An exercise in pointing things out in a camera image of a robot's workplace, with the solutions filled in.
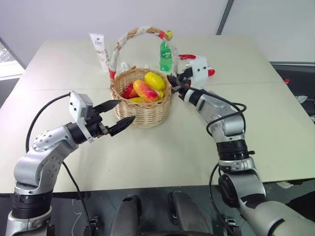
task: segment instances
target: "green bottle label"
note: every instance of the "green bottle label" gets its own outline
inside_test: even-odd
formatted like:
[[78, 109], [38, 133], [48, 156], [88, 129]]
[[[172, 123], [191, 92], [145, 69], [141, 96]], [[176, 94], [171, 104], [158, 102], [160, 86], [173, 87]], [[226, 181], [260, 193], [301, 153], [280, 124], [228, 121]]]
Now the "green bottle label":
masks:
[[163, 59], [170, 59], [170, 58], [172, 58], [172, 53], [171, 52], [162, 52], [161, 57]]

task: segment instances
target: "wicker basket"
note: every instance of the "wicker basket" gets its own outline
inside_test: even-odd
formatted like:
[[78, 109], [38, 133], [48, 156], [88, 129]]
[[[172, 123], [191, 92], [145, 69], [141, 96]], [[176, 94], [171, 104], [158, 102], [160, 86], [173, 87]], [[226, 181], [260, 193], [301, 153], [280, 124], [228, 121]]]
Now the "wicker basket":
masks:
[[[117, 46], [113, 52], [109, 66], [109, 74], [111, 78], [110, 89], [112, 93], [112, 98], [121, 101], [121, 103], [115, 107], [115, 114], [119, 119], [129, 116], [136, 116], [132, 125], [141, 128], [147, 128], [161, 124], [166, 119], [171, 105], [171, 85], [168, 82], [167, 77], [158, 71], [151, 69], [133, 68], [127, 72], [124, 72], [116, 76], [115, 78], [119, 50], [129, 39], [145, 33], [152, 33], [160, 37], [163, 41], [167, 42], [172, 51], [173, 71], [175, 73], [177, 72], [177, 66], [179, 61], [177, 49], [170, 41], [170, 38], [163, 31], [157, 28], [139, 27], [128, 32], [119, 39]], [[129, 84], [133, 83], [135, 80], [138, 79], [143, 80], [145, 74], [150, 71], [160, 75], [165, 80], [166, 88], [163, 90], [164, 98], [157, 102], [136, 103], [121, 97], [122, 92], [126, 89], [126, 87]]]

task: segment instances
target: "yellow fruit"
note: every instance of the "yellow fruit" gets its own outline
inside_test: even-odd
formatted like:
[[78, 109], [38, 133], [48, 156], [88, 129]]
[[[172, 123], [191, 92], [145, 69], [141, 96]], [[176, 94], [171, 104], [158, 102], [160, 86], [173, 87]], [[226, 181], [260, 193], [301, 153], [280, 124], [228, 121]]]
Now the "yellow fruit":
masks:
[[144, 102], [143, 98], [141, 98], [141, 97], [134, 97], [134, 98], [130, 98], [128, 100], [131, 102]]
[[144, 76], [144, 82], [146, 82], [148, 85], [158, 91], [164, 89], [166, 86], [164, 79], [160, 75], [157, 75], [153, 72], [148, 72]]
[[164, 92], [163, 91], [157, 91], [158, 93], [158, 98], [162, 99], [164, 97]]
[[167, 34], [170, 38], [173, 37], [173, 31], [171, 31], [171, 30], [168, 30], [168, 31], [166, 32], [166, 34]]

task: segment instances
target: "yellow mango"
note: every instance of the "yellow mango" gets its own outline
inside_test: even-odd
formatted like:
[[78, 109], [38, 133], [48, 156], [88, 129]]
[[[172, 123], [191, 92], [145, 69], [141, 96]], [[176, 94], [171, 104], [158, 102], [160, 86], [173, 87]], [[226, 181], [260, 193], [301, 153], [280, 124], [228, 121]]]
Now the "yellow mango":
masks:
[[157, 91], [157, 93], [158, 93], [158, 99], [159, 100], [164, 98], [164, 92], [163, 91]]
[[158, 91], [164, 89], [166, 86], [164, 79], [160, 75], [153, 72], [148, 72], [144, 76], [144, 82]]
[[141, 98], [141, 97], [134, 97], [134, 98], [130, 98], [128, 100], [131, 102], [144, 102], [143, 98]]

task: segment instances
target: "green plastic bottle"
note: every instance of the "green plastic bottle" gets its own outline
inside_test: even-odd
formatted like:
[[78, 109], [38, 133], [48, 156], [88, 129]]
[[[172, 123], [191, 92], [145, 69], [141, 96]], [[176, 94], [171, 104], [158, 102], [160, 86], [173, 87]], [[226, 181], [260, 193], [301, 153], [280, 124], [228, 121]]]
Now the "green plastic bottle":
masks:
[[[172, 38], [173, 31], [168, 30], [166, 34]], [[160, 60], [159, 60], [159, 68], [163, 71], [170, 71], [172, 68], [172, 51], [169, 46], [163, 41], [160, 46]]]

